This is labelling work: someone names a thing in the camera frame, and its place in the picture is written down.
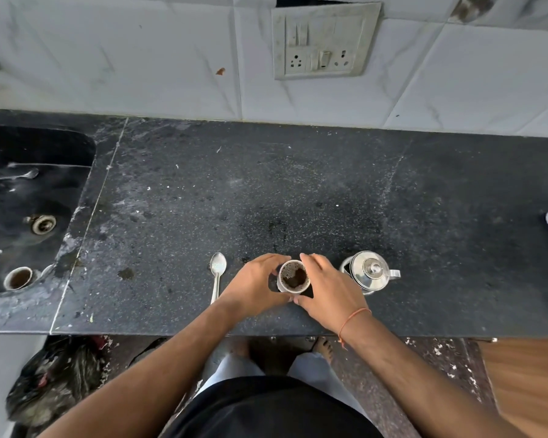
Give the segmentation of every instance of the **black granite countertop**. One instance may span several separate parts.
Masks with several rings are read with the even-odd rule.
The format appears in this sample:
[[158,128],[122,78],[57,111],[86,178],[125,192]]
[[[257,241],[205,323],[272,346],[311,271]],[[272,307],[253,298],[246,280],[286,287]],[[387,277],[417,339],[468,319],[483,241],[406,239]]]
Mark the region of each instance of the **black granite countertop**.
[[[380,253],[402,336],[548,336],[548,139],[0,111],[97,154],[54,272],[0,294],[0,332],[170,335],[265,252]],[[317,335],[298,306],[234,333]]]

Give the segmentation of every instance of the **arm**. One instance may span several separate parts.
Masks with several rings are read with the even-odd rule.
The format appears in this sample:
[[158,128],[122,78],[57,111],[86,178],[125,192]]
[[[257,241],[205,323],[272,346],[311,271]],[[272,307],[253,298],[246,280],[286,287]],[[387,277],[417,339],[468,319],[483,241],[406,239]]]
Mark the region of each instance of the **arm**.
[[[357,309],[367,307],[360,287],[321,255],[300,255],[314,298],[294,302],[338,333]],[[451,383],[406,347],[369,312],[360,312],[341,333],[386,385],[410,420],[431,438],[526,438],[497,413]]]
[[289,301],[268,275],[290,257],[266,254],[243,266],[215,303],[173,338],[84,399],[40,438],[158,436],[209,354],[237,322]]

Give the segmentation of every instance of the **white pants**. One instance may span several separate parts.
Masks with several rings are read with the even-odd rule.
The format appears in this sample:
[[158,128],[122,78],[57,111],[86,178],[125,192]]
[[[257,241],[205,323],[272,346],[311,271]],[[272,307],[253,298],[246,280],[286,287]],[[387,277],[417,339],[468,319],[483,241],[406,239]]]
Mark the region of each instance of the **white pants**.
[[[230,353],[219,364],[216,372],[203,384],[198,393],[205,390],[212,384],[223,380],[237,377],[257,377],[264,376],[264,372],[249,358]],[[307,352],[296,357],[292,366],[288,370],[288,376],[307,383],[316,389],[338,399],[339,401],[351,406],[353,409],[364,415],[367,419],[363,407],[353,395],[345,388],[341,380],[330,367],[327,360],[320,353]]]

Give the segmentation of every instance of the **orange thread bracelet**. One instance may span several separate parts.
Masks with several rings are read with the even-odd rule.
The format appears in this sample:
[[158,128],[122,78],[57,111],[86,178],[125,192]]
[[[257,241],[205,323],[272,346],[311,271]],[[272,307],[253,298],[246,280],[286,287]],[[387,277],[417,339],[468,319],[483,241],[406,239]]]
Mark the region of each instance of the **orange thread bracelet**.
[[343,323],[343,325],[341,326],[341,329],[339,329],[339,343],[341,343],[341,347],[343,347],[343,349],[347,350],[347,348],[345,347],[345,341],[343,341],[343,338],[341,338],[341,332],[343,332],[343,328],[345,327],[345,325],[347,324],[347,322],[353,318],[354,316],[356,316],[359,312],[363,312],[363,311],[368,311],[370,314],[372,313],[371,310],[369,310],[368,308],[366,307],[362,307],[361,309],[357,309],[355,312],[353,312],[350,316],[347,317],[347,319],[345,320],[345,322]]

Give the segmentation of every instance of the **person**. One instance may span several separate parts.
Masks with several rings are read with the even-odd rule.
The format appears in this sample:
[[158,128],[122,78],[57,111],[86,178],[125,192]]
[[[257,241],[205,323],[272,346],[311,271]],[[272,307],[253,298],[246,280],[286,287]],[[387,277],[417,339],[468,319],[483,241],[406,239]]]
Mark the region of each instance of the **person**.
[[[290,258],[262,255],[241,268],[191,324],[64,414],[40,438],[158,437],[205,360],[236,323],[291,301],[366,361],[425,437],[525,437],[431,368],[386,329],[359,286],[321,255],[301,254],[313,298],[272,292],[268,276]],[[324,355],[297,357],[288,376],[263,375],[230,354],[163,438],[381,437]]]

